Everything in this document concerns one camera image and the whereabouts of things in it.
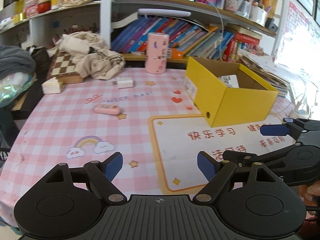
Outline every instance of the gray cloth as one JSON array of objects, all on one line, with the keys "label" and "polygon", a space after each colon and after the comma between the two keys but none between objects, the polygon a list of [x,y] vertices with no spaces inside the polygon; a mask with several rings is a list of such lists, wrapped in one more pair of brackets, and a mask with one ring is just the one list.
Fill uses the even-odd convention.
[{"label": "gray cloth", "polygon": [[36,62],[30,54],[15,46],[0,46],[0,80],[9,74],[35,71]]}]

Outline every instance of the pen holder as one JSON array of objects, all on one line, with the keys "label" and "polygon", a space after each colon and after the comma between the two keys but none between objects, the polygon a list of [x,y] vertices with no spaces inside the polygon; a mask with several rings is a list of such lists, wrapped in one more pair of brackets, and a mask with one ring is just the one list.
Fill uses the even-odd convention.
[{"label": "pen holder", "polygon": [[244,18],[250,18],[252,4],[248,1],[242,1],[240,8],[235,12],[235,14],[240,15]]},{"label": "pen holder", "polygon": [[268,13],[258,6],[252,6],[250,12],[250,20],[262,26],[266,24]]},{"label": "pen holder", "polygon": [[148,33],[145,68],[151,74],[163,74],[167,66],[169,35]]},{"label": "pen holder", "polygon": [[227,11],[236,12],[243,0],[226,0],[226,3],[224,5],[224,9]]}]

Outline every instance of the plastic bag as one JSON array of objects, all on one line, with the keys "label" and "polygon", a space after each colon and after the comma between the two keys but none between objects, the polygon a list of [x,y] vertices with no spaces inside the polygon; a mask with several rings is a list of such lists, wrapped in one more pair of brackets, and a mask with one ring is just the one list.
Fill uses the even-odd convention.
[{"label": "plastic bag", "polygon": [[0,107],[7,106],[33,83],[30,74],[17,72],[0,80]]}]

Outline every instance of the pink cylinder container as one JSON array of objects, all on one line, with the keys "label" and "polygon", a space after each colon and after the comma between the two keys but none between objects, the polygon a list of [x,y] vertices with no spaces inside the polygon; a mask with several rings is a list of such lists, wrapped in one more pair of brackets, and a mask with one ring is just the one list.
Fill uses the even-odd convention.
[{"label": "pink cylinder container", "polygon": [[145,68],[151,74],[163,74],[167,66],[169,35],[148,33]]}]

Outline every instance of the chessboard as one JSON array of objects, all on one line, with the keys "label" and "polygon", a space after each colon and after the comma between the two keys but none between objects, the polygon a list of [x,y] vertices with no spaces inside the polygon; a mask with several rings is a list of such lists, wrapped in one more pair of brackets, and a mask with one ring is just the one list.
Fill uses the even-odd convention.
[{"label": "chessboard", "polygon": [[64,84],[81,83],[83,78],[75,72],[75,67],[70,54],[57,50],[49,68],[47,80],[56,77]]}]

